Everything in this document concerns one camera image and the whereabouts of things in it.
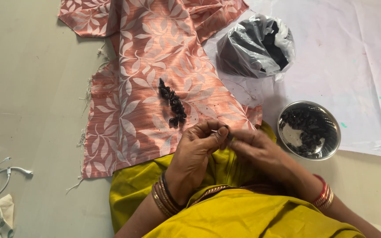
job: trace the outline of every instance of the pile of seeds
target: pile of seeds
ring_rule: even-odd
[[[169,122],[172,123],[174,126],[177,126],[179,122],[184,123],[185,118],[187,117],[185,113],[185,107],[183,107],[183,104],[179,100],[179,96],[176,95],[176,92],[174,90],[171,90],[170,87],[166,87],[164,81],[161,78],[158,89],[161,97],[170,101],[172,111],[176,114],[175,117],[170,118]]]
[[[303,131],[299,135],[302,145],[296,147],[290,143],[287,144],[291,150],[299,155],[307,156],[314,153],[317,146],[321,145],[320,139],[329,136],[326,130],[323,129],[324,125],[318,122],[317,118],[308,110],[289,110],[282,115],[282,119],[284,121],[280,125],[282,129],[288,123],[292,129]]]

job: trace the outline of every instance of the metal bowl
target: metal bowl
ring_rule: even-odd
[[[302,133],[302,130],[294,130],[288,124],[284,126],[282,125],[282,123],[285,123],[282,118],[283,114],[293,109],[308,109],[311,115],[315,115],[317,121],[320,122],[321,125],[325,125],[325,128],[322,128],[325,129],[326,132],[329,134],[327,138],[321,139],[321,145],[318,145],[315,152],[310,155],[299,155],[296,151],[294,151],[292,148],[288,146],[288,144],[292,144],[295,147],[297,147],[302,144],[299,138],[299,135]],[[289,149],[296,156],[307,160],[318,161],[330,158],[333,154],[336,153],[341,139],[340,128],[334,116],[331,115],[331,113],[322,106],[314,102],[308,101],[293,102],[284,107],[278,117],[277,130],[278,136],[283,142],[283,144],[286,146],[286,148]]]

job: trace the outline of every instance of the transparent plastic bag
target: transparent plastic bag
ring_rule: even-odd
[[[217,42],[218,67],[228,74],[281,81],[294,61],[292,33],[275,17],[254,15]]]

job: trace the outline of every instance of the black bangle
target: black bangle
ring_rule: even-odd
[[[167,187],[167,183],[166,183],[166,171],[163,171],[161,173],[161,179],[162,179],[162,183],[164,184],[164,188],[166,190],[166,193],[167,193],[167,196],[168,198],[170,199],[170,201],[173,203],[173,205],[176,207],[176,208],[179,208],[179,210],[182,210],[183,208],[185,208],[186,205],[179,205],[177,204],[176,200],[174,200],[172,194],[170,193],[170,191],[168,190],[168,187]]]

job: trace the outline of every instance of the floor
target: floor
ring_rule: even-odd
[[[57,20],[58,0],[0,0],[0,161],[14,172],[0,198],[15,204],[15,237],[112,237],[110,178],[78,182],[87,79],[103,62],[101,39],[81,39]],[[321,174],[356,213],[381,228],[381,157],[338,151],[298,160]],[[5,182],[0,174],[0,187]]]

